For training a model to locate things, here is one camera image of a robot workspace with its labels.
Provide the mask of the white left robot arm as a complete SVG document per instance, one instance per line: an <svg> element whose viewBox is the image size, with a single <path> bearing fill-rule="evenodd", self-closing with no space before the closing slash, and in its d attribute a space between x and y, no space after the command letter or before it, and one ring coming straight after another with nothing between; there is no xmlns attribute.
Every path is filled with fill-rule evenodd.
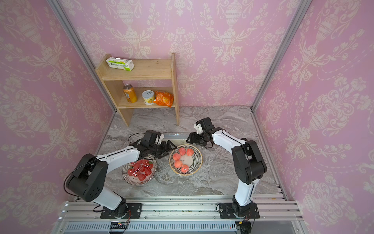
<svg viewBox="0 0 374 234"><path fill-rule="evenodd" d="M115 218L123 218L129 214L127 201L105 187L107 174L128 163L147 159L149 155L155 159L163 158L176 148L171 141L164 141L161 132L148 130L142 138L131 142L124 149L99 156L84 155L76 168L66 177L64 190L66 193L71 191L70 195L86 202L102 206L103 211Z"/></svg>

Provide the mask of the cream plastic wrap dispenser box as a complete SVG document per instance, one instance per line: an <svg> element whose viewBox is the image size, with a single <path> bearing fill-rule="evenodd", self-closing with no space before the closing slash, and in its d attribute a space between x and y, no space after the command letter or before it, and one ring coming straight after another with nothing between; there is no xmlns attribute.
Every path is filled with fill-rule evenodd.
<svg viewBox="0 0 374 234"><path fill-rule="evenodd" d="M185 142L189 135L189 133L164 133L164 140Z"/></svg>

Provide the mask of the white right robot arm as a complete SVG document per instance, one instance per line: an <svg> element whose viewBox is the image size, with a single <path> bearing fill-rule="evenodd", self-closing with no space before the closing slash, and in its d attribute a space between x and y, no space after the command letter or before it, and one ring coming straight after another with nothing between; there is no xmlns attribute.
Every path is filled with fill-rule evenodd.
<svg viewBox="0 0 374 234"><path fill-rule="evenodd" d="M235 173L239 179L237 191L232 199L234 214L238 217L257 219L260 217L253 201L254 190L267 172L267 165L257 143L246 138L236 138L221 127L215 127L209 117L194 124L196 132L189 134L187 143L207 147L218 145L231 153Z"/></svg>

